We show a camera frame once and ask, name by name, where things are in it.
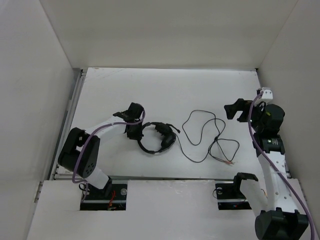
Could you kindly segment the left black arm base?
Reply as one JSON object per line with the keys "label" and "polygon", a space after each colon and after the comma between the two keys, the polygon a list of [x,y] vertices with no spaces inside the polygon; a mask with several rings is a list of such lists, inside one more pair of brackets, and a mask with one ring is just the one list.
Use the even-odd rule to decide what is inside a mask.
{"label": "left black arm base", "polygon": [[80,203],[81,211],[125,211],[127,208],[128,184],[113,183],[107,195],[102,189],[88,185],[87,194]]}

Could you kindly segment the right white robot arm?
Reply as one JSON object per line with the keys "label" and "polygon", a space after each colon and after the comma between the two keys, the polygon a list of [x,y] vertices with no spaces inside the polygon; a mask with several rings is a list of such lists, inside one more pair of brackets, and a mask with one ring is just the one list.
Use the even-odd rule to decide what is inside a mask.
{"label": "right white robot arm", "polygon": [[239,172],[233,178],[232,193],[245,197],[255,215],[254,229],[259,240],[298,240],[310,222],[301,213],[288,186],[285,148],[279,135],[285,111],[276,104],[239,98],[224,106],[227,119],[242,112],[238,122],[250,122],[253,147],[261,165],[266,191],[253,173]]}

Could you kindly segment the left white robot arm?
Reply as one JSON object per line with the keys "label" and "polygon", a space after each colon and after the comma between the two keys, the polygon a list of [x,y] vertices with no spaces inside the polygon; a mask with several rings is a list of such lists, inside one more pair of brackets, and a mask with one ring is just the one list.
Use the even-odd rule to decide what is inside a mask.
{"label": "left white robot arm", "polygon": [[146,112],[142,105],[132,102],[128,109],[114,113],[106,121],[87,129],[70,130],[58,156],[58,165],[72,172],[72,182],[83,185],[82,201],[92,187],[100,198],[111,195],[113,180],[98,166],[99,149],[103,142],[126,134],[130,140],[142,138],[142,123]]}

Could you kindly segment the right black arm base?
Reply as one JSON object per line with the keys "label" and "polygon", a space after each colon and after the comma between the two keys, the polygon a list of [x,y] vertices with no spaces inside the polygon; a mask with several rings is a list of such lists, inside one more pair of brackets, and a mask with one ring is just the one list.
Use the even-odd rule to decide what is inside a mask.
{"label": "right black arm base", "polygon": [[217,200],[218,209],[221,211],[251,210],[245,196],[234,190],[232,181],[215,181],[212,195]]}

